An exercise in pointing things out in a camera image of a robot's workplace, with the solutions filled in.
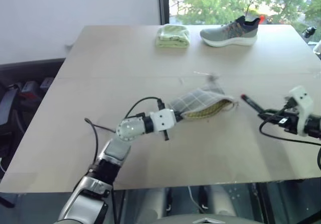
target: window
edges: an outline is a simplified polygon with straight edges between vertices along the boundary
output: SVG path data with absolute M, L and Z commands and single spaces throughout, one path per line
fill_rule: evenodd
M 291 24 L 299 34 L 317 26 L 310 41 L 321 39 L 321 0 L 169 0 L 169 23 L 225 24 L 241 15 L 262 24 Z

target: floor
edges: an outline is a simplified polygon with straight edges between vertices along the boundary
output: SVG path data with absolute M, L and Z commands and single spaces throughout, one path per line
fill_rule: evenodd
M 238 216 L 253 219 L 249 190 L 246 184 L 224 185 Z M 268 184 L 270 199 L 277 224 L 294 224 L 314 214 L 321 209 L 321 178 L 309 179 L 303 182 L 284 181 Z M 195 200 L 198 188 L 192 187 Z M 1 197 L 16 204 L 13 209 L 0 206 L 1 224 L 44 224 L 54 223 L 70 193 L 35 193 L 35 194 L 5 194 Z M 127 196 L 124 212 L 130 216 L 130 207 L 137 200 Z M 111 208 L 108 210 L 104 224 L 112 224 Z M 177 187 L 173 189 L 173 206 L 170 215 L 196 213 L 197 208 L 191 202 L 188 189 Z M 124 217 L 123 223 L 131 223 Z

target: shoe sole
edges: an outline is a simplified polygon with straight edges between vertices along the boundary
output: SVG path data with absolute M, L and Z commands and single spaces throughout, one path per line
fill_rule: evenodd
M 231 39 L 227 39 L 227 40 L 224 40 L 224 41 L 217 41 L 217 42 L 207 40 L 207 39 L 205 39 L 203 37 L 202 37 L 202 39 L 203 39 L 204 42 L 206 42 L 206 44 L 208 44 L 211 47 L 224 47 L 224 46 L 231 45 L 231 44 L 241 45 L 241 46 L 251 46 L 256 42 L 257 36 L 251 37 L 251 38 L 234 37 L 234 38 L 231 38 Z

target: wooden table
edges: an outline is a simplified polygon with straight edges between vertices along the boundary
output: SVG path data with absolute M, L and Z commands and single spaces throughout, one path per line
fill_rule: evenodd
M 39 107 L 0 192 L 71 191 L 94 155 L 94 135 L 84 118 L 114 128 L 134 102 L 158 96 L 169 102 L 205 83 L 200 73 L 220 75 L 239 106 L 200 121 L 182 121 L 170 140 L 149 134 L 132 143 L 116 189 L 261 182 L 321 176 L 318 147 L 259 134 L 261 120 L 239 96 L 280 109 L 284 96 L 303 85 L 321 113 L 320 60 L 293 27 L 263 25 L 252 47 L 213 48 L 188 26 L 188 49 L 156 48 L 159 26 L 85 27 Z M 157 110 L 154 101 L 135 111 Z M 276 126 L 266 131 L 295 139 Z M 99 130 L 100 149 L 112 134 Z

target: yellow fabric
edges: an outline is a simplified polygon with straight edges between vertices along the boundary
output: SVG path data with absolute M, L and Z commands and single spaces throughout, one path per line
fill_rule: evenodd
M 156 36 L 157 47 L 187 48 L 190 45 L 190 32 L 185 26 L 166 24 Z
M 192 113 L 188 113 L 186 114 L 187 119 L 204 119 L 207 117 L 211 117 L 214 116 L 215 114 L 217 114 L 220 110 L 222 110 L 224 107 L 226 107 L 227 105 L 231 104 L 232 102 L 226 99 L 223 99 L 219 102 L 217 102 L 216 104 L 209 106 L 208 108 L 199 111 L 199 112 L 192 112 Z

